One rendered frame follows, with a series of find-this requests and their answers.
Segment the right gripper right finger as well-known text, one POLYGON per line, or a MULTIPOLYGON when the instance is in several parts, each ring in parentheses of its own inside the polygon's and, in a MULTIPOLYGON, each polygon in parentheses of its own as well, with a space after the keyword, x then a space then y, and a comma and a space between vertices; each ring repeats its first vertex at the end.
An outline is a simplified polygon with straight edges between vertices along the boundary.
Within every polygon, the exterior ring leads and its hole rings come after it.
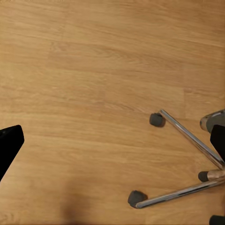
POLYGON ((210 133, 210 141, 225 162, 225 126, 214 125, 210 133))

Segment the swivel chair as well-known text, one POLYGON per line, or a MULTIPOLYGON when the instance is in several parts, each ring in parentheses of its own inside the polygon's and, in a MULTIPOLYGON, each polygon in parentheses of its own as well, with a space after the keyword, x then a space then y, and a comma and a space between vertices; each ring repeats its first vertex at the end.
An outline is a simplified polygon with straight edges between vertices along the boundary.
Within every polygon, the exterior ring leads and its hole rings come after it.
MULTIPOLYGON (((179 130, 211 162, 213 162, 218 167, 218 169, 200 172, 198 174, 199 180, 202 181, 200 184, 196 184, 165 195, 153 197, 148 200, 144 200, 144 196, 140 192, 132 191, 128 198, 128 203, 135 209, 144 209, 165 201, 225 184, 225 162, 222 160, 222 158, 215 154, 211 149, 209 149, 204 143, 191 134, 163 109, 161 109, 158 113, 151 114, 150 124, 154 126, 160 126, 162 124, 163 117, 168 120, 177 130, 179 130)), ((214 125, 225 126, 225 109, 209 114, 200 120, 201 129, 204 131, 209 131, 211 133, 214 125)), ((225 216, 212 215, 209 220, 209 225, 225 225, 225 216)))

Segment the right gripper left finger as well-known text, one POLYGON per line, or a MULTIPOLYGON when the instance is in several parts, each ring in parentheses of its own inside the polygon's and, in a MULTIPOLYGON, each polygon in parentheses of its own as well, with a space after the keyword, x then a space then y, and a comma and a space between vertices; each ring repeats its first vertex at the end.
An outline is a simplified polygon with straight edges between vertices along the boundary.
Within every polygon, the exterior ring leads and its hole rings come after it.
POLYGON ((24 143, 20 125, 0 130, 0 181, 24 143))

